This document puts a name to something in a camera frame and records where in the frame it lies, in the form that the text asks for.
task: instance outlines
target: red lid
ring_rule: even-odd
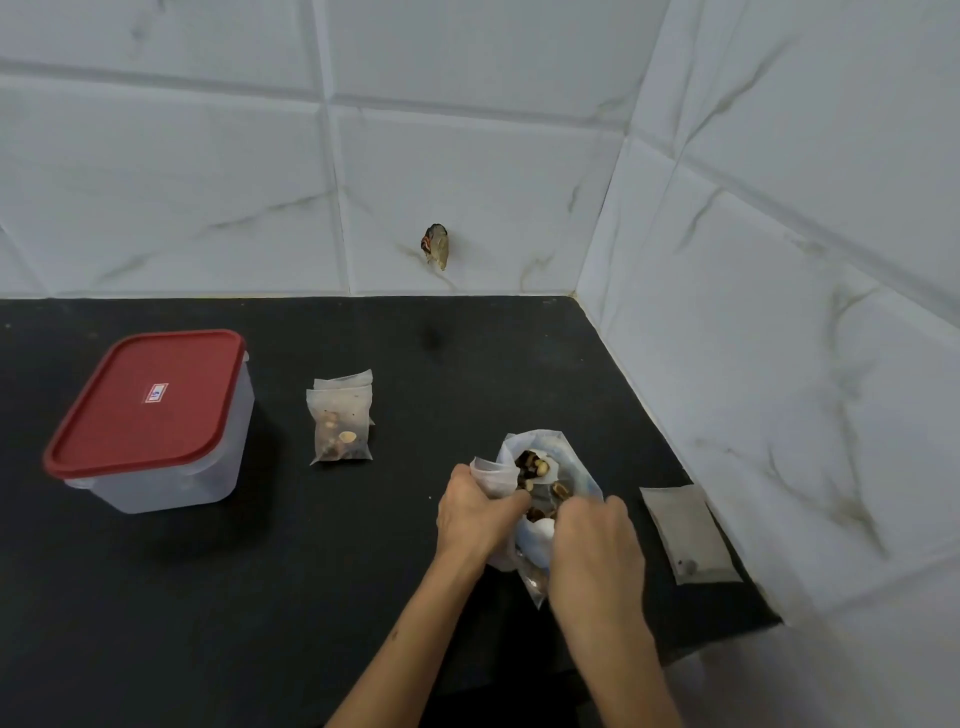
[[[118,341],[43,453],[58,478],[166,468],[223,437],[240,365],[235,331],[144,333]]]

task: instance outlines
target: sticker on lid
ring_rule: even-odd
[[[169,382],[167,384],[155,384],[153,387],[151,387],[150,394],[147,395],[147,399],[144,400],[144,403],[150,404],[151,402],[162,400],[163,393],[167,391],[168,386]]]

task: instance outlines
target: black countertop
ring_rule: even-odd
[[[107,348],[232,328],[256,406],[233,494],[128,516],[40,456]],[[304,390],[372,368],[373,461],[321,464]],[[674,584],[637,486],[689,482],[567,298],[0,302],[0,716],[7,726],[309,726],[332,713],[433,555],[450,469],[562,430],[647,556],[663,656],[773,623],[756,588]],[[490,569],[436,694],[572,669],[548,606]]]

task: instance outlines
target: food storage container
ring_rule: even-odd
[[[253,410],[247,359],[235,331],[123,339],[63,419],[44,468],[124,513],[228,496]]]

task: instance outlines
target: bag of seeds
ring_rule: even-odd
[[[306,391],[306,404],[316,423],[314,454],[310,465],[334,460],[373,460],[367,445],[370,436],[370,406],[373,402],[373,372],[314,379]]]
[[[470,474],[488,498],[506,497],[515,491],[519,473],[520,468],[513,463],[492,463],[490,460],[479,457],[473,458],[473,462],[470,463]],[[514,535],[511,534],[507,541],[491,554],[487,563],[499,571],[515,571],[515,550]]]
[[[480,468],[474,465],[481,463]],[[557,430],[534,429],[519,435],[507,435],[500,446],[496,463],[474,459],[473,477],[488,497],[504,497],[511,491],[509,478],[516,477],[513,488],[523,488],[533,499],[530,510],[521,518],[506,544],[505,555],[498,552],[500,570],[520,573],[527,592],[539,609],[546,599],[550,577],[550,554],[557,509],[569,497],[603,498],[600,486],[580,462],[564,434]],[[502,569],[498,564],[509,564]]]

